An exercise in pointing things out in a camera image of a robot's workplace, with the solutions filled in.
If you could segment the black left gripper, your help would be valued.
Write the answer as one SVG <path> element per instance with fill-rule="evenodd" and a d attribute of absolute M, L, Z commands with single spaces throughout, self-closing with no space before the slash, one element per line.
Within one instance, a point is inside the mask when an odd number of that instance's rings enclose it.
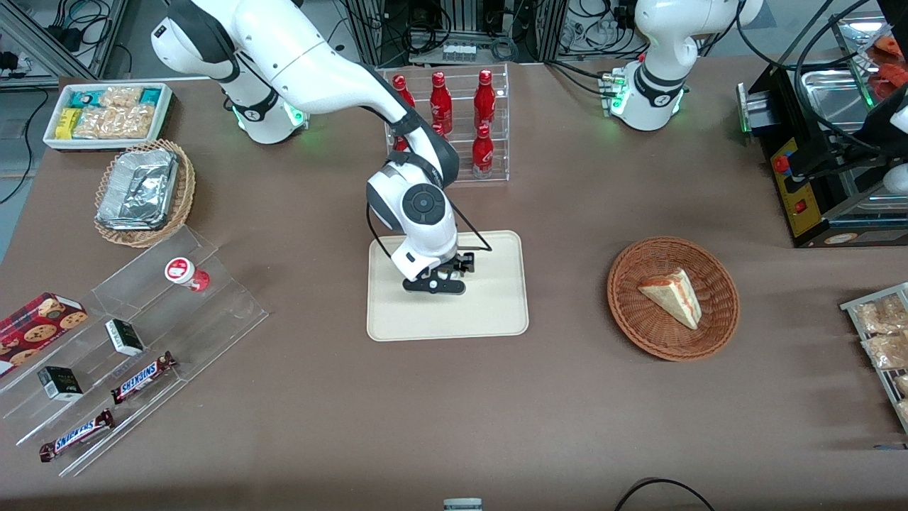
<path fill-rule="evenodd" d="M 794 150 L 789 155 L 791 178 L 794 184 L 828 175 L 837 175 L 860 166 L 875 167 L 887 164 L 887 156 L 875 154 L 862 146 L 841 143 L 836 136 L 793 136 Z"/>

